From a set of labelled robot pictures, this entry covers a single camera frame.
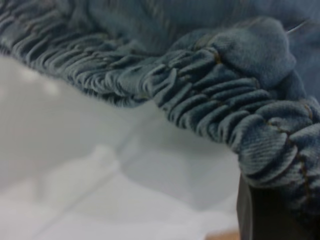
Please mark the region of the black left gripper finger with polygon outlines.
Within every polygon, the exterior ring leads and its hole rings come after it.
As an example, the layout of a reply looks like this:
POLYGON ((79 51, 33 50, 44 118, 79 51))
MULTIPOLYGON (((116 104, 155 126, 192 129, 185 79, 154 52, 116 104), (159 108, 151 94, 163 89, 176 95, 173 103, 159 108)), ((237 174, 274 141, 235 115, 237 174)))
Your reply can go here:
POLYGON ((250 187, 239 178, 236 203, 240 240, 318 240, 320 226, 300 224, 272 190, 250 187))

